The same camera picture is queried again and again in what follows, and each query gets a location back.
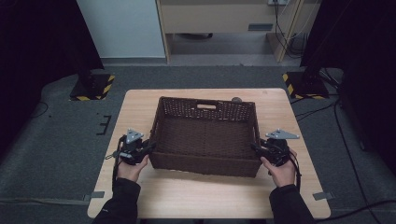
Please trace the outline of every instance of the gray carpet floor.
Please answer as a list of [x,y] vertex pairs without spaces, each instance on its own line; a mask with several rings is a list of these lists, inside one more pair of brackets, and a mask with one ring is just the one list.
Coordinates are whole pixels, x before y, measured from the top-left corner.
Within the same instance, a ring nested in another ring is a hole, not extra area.
[[[115,76],[104,100],[69,101],[78,77],[50,83],[42,103],[16,139],[0,166],[0,198],[61,199],[82,202],[93,192],[125,92],[131,89],[282,88],[281,75],[299,71],[287,66],[120,66],[107,67]],[[334,71],[334,77],[342,74]],[[335,90],[328,86],[330,93]],[[306,118],[298,116],[333,104],[330,99],[290,99],[318,178],[329,200],[332,217],[367,203],[396,199],[396,176],[374,151],[362,151],[345,111],[336,107],[351,159],[339,132],[333,106]],[[111,116],[106,134],[101,123]],[[356,167],[365,201],[352,166]],[[0,223],[90,223],[88,205],[0,203]],[[395,223],[396,204],[371,209],[380,223]],[[242,220],[208,220],[238,223]],[[188,220],[149,220],[148,223],[189,223]],[[376,223],[365,209],[353,216],[324,223]]]

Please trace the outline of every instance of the black sleeve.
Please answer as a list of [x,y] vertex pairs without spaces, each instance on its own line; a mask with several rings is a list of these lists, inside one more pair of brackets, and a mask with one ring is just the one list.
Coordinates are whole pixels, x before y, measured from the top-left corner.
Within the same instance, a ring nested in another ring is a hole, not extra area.
[[270,203],[275,224],[315,223],[295,185],[274,189],[270,194]]
[[113,197],[103,205],[92,224],[135,224],[139,193],[138,184],[128,179],[118,178],[114,183]]

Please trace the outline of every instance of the human hand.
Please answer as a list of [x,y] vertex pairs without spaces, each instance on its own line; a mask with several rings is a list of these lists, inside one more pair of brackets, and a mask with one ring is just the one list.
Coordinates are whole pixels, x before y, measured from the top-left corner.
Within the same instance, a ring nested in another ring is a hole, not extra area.
[[[290,152],[293,154],[294,158],[297,158],[297,153],[290,149]],[[262,164],[268,169],[271,173],[271,176],[274,180],[274,183],[277,187],[283,187],[290,184],[294,184],[295,179],[295,167],[291,161],[287,161],[285,164],[281,166],[274,166],[269,162],[265,157],[260,158],[262,160]]]
[[129,165],[126,162],[121,162],[119,165],[119,170],[117,173],[117,178],[125,178],[132,180],[134,182],[137,181],[140,175],[140,171],[148,164],[149,162],[149,155],[146,155],[142,162],[138,163],[137,165]]

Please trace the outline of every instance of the brown wicker basket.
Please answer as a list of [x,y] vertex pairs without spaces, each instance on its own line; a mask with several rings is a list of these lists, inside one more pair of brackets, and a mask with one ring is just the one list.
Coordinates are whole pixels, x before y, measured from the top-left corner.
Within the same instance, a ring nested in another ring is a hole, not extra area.
[[262,164],[250,148],[260,144],[251,102],[161,97],[149,141],[155,169],[255,177]]

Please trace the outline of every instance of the light wood tabletop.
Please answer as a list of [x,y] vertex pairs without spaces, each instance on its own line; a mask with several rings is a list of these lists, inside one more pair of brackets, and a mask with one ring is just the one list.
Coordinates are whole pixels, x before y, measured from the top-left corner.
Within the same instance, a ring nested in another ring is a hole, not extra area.
[[[106,155],[117,149],[120,137],[129,128],[149,138],[161,96],[210,100],[232,100],[256,104],[260,137],[277,129],[300,135],[288,139],[297,152],[302,174],[301,194],[313,217],[331,214],[328,202],[316,201],[313,194],[322,192],[318,175],[304,143],[304,137],[294,117],[289,98],[282,89],[183,89],[130,90],[126,92],[120,114]],[[94,191],[104,191],[103,198],[92,198],[88,216],[96,217],[111,198],[114,159],[104,160]],[[137,183],[141,186],[138,199],[139,218],[271,218],[269,194],[276,187],[265,167],[255,178],[153,169],[149,162]]]

